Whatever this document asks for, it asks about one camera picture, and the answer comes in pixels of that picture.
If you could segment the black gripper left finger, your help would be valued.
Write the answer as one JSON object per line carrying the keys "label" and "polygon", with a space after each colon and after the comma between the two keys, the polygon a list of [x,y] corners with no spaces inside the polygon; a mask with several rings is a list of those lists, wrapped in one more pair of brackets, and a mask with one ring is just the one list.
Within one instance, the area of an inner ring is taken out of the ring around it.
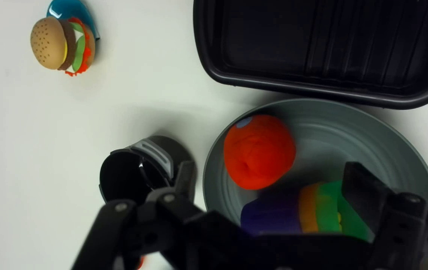
{"label": "black gripper left finger", "polygon": [[183,161],[178,165],[174,191],[192,201],[195,197],[196,167],[192,161]]}

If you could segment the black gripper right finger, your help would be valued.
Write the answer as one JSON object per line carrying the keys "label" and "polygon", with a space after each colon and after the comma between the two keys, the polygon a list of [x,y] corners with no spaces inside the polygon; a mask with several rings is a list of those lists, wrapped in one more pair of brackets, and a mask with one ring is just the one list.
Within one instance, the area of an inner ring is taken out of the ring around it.
{"label": "black gripper right finger", "polygon": [[380,228],[383,207],[392,195],[390,188],[362,164],[347,162],[341,191],[357,216],[375,233]]}

